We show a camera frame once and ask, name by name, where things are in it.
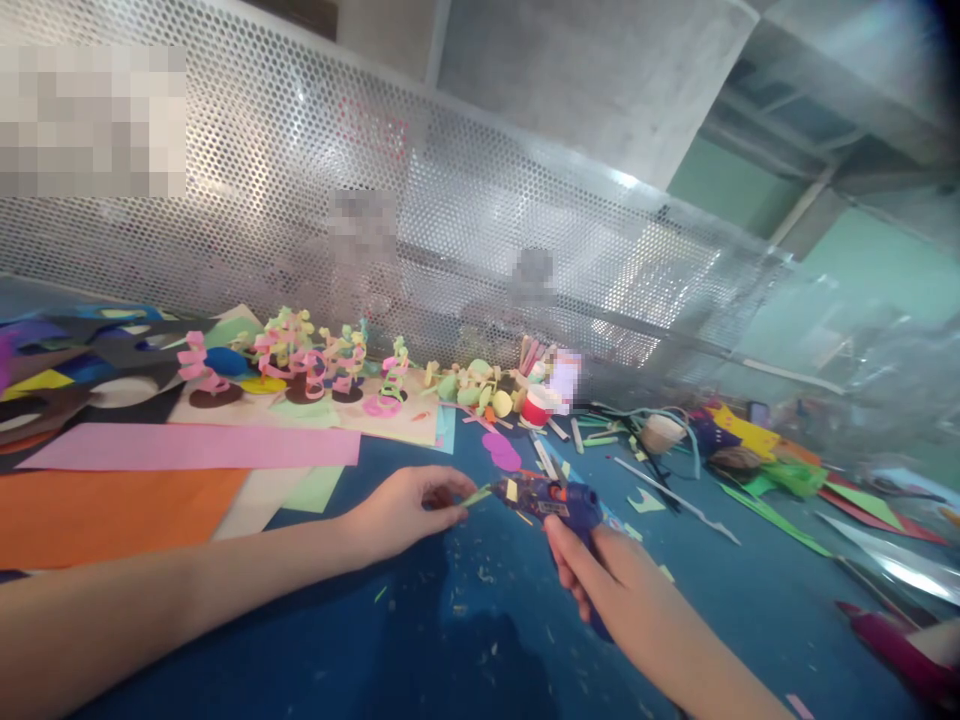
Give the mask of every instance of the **perforated metal panel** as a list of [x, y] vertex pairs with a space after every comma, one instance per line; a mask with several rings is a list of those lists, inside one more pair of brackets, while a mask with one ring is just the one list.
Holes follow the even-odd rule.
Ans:
[[[369, 313], [421, 361], [509, 366], [528, 332], [607, 372], [699, 380], [792, 272], [730, 225], [247, 6], [8, 2], [0, 38], [187, 58], [186, 195], [0, 200], [16, 274], [194, 313]], [[363, 262], [330, 233], [342, 190], [396, 207], [396, 242]], [[531, 248], [550, 266], [533, 304]]]

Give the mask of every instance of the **yellow paper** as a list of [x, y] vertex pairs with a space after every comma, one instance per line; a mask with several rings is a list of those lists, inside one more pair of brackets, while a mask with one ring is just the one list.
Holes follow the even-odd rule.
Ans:
[[3, 398], [0, 399], [0, 402], [23, 397], [24, 395], [28, 395], [32, 390], [52, 390], [53, 388], [63, 387], [71, 383], [73, 383], [72, 379], [62, 373], [58, 373], [56, 370], [44, 370], [39, 375], [21, 380], [16, 385], [8, 387], [3, 393]]

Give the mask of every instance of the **purple paper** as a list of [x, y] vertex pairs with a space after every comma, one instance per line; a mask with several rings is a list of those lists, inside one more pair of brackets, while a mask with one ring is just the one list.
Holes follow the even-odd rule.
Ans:
[[483, 436], [483, 446], [490, 453], [493, 464], [501, 470], [516, 472], [520, 469], [520, 454], [513, 449], [513, 445], [503, 435], [487, 433]]

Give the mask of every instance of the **table surface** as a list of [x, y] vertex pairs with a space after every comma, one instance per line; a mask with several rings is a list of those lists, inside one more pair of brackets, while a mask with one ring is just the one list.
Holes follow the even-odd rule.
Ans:
[[[364, 437], [322, 517], [355, 507], [395, 470], [451, 463], [477, 485], [499, 477], [477, 423], [457, 425], [456, 453], [443, 455]], [[524, 467], [529, 438], [505, 432]], [[641, 481], [609, 459], [625, 442], [588, 448], [550, 437], [582, 480], [644, 546], [721, 639], [779, 698], [798, 695], [818, 720], [922, 717], [924, 710], [849, 630], [834, 605], [877, 603], [820, 557], [728, 498], [692, 460], [664, 457], [675, 491], [730, 528], [738, 547], [684, 512], [635, 513], [626, 501]], [[837, 553], [864, 560], [814, 511], [842, 518], [820, 498], [773, 501]], [[317, 519], [281, 510], [271, 528]], [[929, 543], [897, 539], [934, 553]], [[478, 570], [494, 582], [480, 579]], [[386, 588], [379, 602], [374, 598]], [[465, 606], [463, 612], [454, 606]], [[539, 524], [495, 498], [469, 521], [403, 555], [277, 600], [200, 638], [76, 713], [77, 718], [673, 718], [666, 698], [578, 619], [562, 590]]]

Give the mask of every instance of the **pink paper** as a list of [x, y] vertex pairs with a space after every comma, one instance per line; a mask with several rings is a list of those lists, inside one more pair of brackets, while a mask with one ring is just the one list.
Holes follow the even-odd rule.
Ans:
[[78, 425], [20, 463], [55, 470], [201, 470], [356, 465], [360, 433], [220, 425]]

